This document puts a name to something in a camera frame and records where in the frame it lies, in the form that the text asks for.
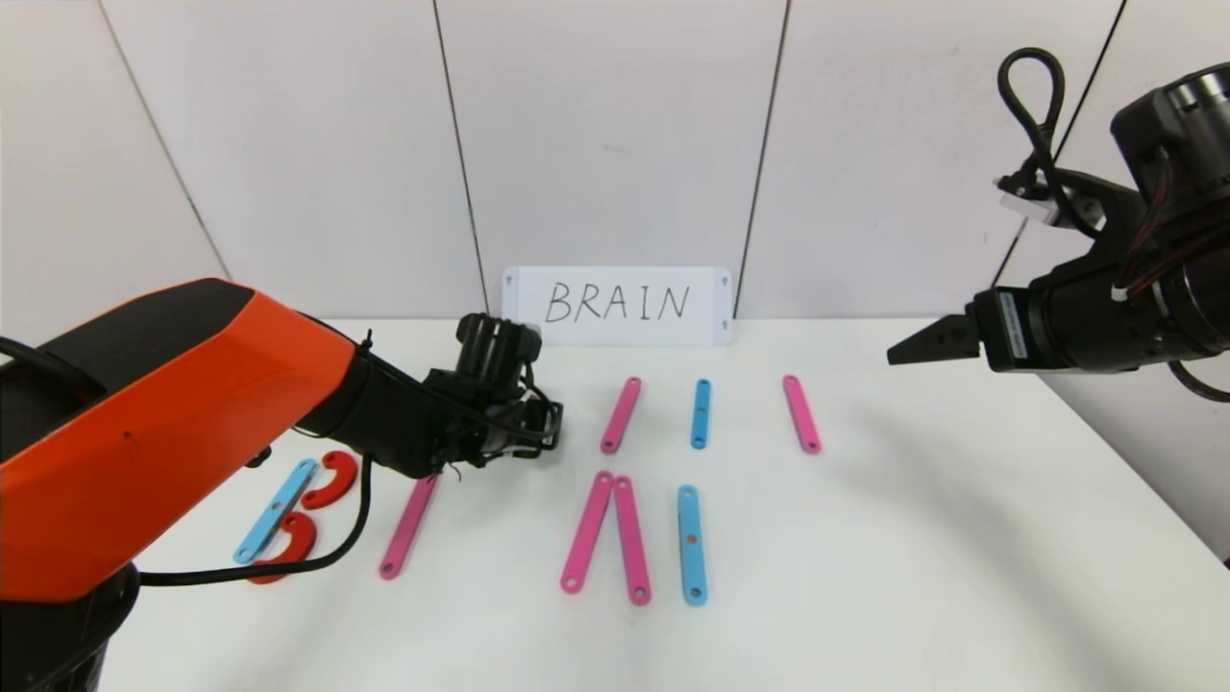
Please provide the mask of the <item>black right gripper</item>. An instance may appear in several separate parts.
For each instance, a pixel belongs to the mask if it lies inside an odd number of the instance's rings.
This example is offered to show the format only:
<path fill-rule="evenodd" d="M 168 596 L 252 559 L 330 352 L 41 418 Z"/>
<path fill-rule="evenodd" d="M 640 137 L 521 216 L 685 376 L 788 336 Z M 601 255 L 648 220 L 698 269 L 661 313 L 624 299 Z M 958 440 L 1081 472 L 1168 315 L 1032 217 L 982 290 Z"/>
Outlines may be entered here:
<path fill-rule="evenodd" d="M 975 294 L 887 350 L 891 366 L 977 359 L 996 372 L 1129 372 L 1141 366 L 1141 306 L 1113 301 L 1113 265 L 1065 262 L 1027 286 Z"/>

